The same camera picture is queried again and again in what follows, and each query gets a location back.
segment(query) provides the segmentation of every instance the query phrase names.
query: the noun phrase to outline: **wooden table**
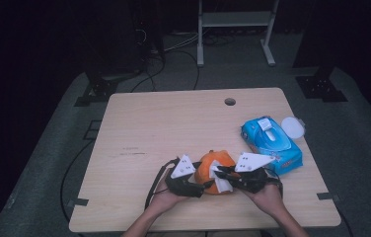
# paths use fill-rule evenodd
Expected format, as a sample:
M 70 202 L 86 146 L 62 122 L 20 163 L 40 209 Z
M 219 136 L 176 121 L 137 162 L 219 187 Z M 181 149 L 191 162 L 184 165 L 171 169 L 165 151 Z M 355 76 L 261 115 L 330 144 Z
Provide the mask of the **wooden table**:
M 225 99 L 236 101 L 227 106 Z M 238 160 L 250 148 L 240 136 L 245 121 L 293 116 L 279 88 L 176 91 L 112 95 L 69 227 L 74 232 L 124 231 L 142 213 L 148 191 L 171 159 L 198 161 L 225 149 Z M 305 227 L 336 226 L 340 218 L 309 147 L 296 140 L 304 166 L 283 175 L 284 202 Z M 240 191 L 190 198 L 161 216 L 151 231 L 277 227 Z

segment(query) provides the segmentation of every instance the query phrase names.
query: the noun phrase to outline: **cable on floor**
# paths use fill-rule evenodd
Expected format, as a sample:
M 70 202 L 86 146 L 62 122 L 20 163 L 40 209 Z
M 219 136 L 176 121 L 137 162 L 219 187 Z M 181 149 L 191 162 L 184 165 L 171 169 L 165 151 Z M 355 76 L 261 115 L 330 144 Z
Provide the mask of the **cable on floor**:
M 90 133 L 93 132 L 97 132 L 98 129 L 97 128 L 93 128 L 93 124 L 96 123 L 96 122 L 101 122 L 100 120 L 91 120 L 90 122 L 90 126 L 88 127 L 88 129 L 86 130 L 85 134 L 84 134 L 84 137 L 83 137 L 83 140 L 89 140 L 89 142 L 87 144 L 85 144 L 80 151 L 78 151 L 78 153 L 74 156 L 74 158 L 72 159 L 71 163 L 69 163 L 69 166 L 66 168 L 65 170 L 65 174 L 63 175 L 63 178 L 62 178 L 62 181 L 60 183 L 60 192 L 59 192 L 59 200 L 60 200 L 60 208 L 62 209 L 62 212 L 63 212 L 63 215 L 65 216 L 65 219 L 66 221 L 68 221 L 69 223 L 69 216 L 68 214 L 66 213 L 65 211 L 65 204 L 63 203 L 63 187 L 64 187 L 64 184 L 65 184 L 65 180 L 66 180 L 66 177 L 68 176 L 68 173 L 69 171 L 71 170 L 72 166 L 74 165 L 75 161 L 78 160 L 78 158 L 80 157 L 80 155 L 93 143 L 96 141 L 96 137 L 95 136 L 90 136 Z

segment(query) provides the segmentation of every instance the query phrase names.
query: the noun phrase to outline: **white round cap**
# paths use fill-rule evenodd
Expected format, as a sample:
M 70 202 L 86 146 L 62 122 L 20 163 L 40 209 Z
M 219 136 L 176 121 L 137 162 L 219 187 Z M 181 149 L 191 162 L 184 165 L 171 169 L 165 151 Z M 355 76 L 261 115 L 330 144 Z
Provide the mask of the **white round cap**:
M 292 138 L 297 139 L 305 134 L 305 126 L 295 117 L 287 117 L 281 122 L 281 128 Z

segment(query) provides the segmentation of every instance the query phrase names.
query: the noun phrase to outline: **gray carpet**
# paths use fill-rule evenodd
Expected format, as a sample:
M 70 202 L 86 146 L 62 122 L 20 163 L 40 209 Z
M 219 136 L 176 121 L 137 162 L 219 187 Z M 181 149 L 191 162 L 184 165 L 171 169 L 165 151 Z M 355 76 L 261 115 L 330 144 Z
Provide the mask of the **gray carpet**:
M 235 37 L 222 46 L 205 48 L 205 65 L 199 69 L 196 90 L 279 87 L 284 91 L 294 115 L 304 121 L 305 138 L 335 204 L 346 217 L 353 235 L 371 236 L 371 106 L 359 92 L 355 81 L 336 69 L 331 80 L 348 102 L 324 103 L 305 99 L 295 77 L 312 75 L 316 68 L 292 68 L 301 35 L 273 35 L 271 51 L 276 60 L 269 67 L 264 59 L 260 36 Z M 165 37 L 169 47 L 184 38 Z M 196 55 L 195 45 L 180 50 Z M 161 61 L 150 59 L 148 72 L 156 73 Z M 117 93 L 129 93 L 145 73 L 123 81 Z M 170 52 L 164 70 L 153 80 L 157 91 L 192 90 L 197 78 L 193 59 L 183 52 Z M 70 200 L 77 197 L 94 146 L 85 138 L 92 120 L 102 119 L 106 103 L 74 107 L 88 84 L 85 74 L 74 78 L 45 129 L 37 147 L 0 214 L 0 236 L 77 236 L 68 229 L 63 205 L 71 215 Z M 149 92 L 150 80 L 134 92 Z M 98 128 L 99 122 L 93 122 Z M 312 236 L 349 236 L 343 221 L 338 227 L 309 228 Z M 280 230 L 268 230 L 283 236 Z M 84 236 L 118 236 L 118 233 L 88 233 Z

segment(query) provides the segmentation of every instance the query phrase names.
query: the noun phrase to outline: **orange object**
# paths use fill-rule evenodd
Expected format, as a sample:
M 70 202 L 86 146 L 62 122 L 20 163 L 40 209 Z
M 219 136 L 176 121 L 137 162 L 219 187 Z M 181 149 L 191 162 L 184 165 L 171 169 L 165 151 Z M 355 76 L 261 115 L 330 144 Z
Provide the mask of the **orange object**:
M 228 154 L 226 150 L 221 150 L 221 151 L 216 151 L 216 152 L 213 150 L 209 151 L 209 153 L 201 157 L 200 159 L 201 165 L 198 167 L 197 171 L 194 173 L 195 181 L 198 184 L 202 185 L 205 182 L 213 180 L 213 178 L 210 178 L 210 165 L 214 160 L 218 161 L 220 165 L 222 166 L 234 166 L 235 165 L 235 161 L 231 158 L 231 156 Z M 219 193 L 215 183 L 210 188 L 204 191 L 211 195 L 222 195 L 222 194 L 230 193 L 230 192 Z

